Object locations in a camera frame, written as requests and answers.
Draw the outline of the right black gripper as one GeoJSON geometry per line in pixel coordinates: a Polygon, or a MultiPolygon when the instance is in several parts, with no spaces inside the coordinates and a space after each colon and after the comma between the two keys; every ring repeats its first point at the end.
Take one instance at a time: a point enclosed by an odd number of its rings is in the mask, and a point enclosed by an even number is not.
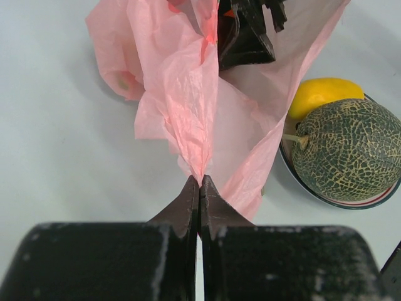
{"type": "Polygon", "coordinates": [[[219,1],[217,48],[220,71],[275,61],[263,6],[271,12],[275,32],[284,30],[288,20],[284,0],[219,1]]]}

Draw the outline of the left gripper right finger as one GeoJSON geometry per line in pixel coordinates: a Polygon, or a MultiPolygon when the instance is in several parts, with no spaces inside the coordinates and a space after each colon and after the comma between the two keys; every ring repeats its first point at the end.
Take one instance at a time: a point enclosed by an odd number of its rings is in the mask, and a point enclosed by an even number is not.
{"type": "Polygon", "coordinates": [[[200,188],[206,300],[384,300],[362,236],[345,226],[256,226],[200,188]]]}

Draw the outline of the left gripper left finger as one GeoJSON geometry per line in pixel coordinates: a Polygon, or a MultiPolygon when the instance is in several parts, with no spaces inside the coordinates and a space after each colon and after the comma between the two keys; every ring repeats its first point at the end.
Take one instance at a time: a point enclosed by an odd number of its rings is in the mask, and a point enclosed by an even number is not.
{"type": "Polygon", "coordinates": [[[199,185],[147,222],[41,223],[21,241],[2,300],[194,300],[199,185]]]}

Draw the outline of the yellow fake mango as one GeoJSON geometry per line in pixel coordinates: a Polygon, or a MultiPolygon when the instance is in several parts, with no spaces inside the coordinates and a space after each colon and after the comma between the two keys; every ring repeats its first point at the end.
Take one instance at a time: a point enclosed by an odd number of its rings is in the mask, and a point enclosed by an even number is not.
{"type": "Polygon", "coordinates": [[[327,103],[347,98],[365,97],[363,89],[356,83],[334,77],[314,78],[303,81],[294,96],[288,115],[302,120],[312,110],[327,103]]]}

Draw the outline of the pink plastic bag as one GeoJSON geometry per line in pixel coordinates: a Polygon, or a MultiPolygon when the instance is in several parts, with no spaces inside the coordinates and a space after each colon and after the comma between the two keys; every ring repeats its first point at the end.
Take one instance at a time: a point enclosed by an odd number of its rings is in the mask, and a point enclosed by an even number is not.
{"type": "MultiPolygon", "coordinates": [[[[316,1],[301,1],[273,39],[280,58],[294,58],[323,18],[316,1]]],[[[219,1],[100,1],[86,17],[98,70],[129,71],[143,85],[135,117],[138,139],[165,139],[182,170],[198,181],[209,175],[222,196],[225,183],[266,135],[251,118],[254,79],[271,63],[220,71],[219,1]]]]}

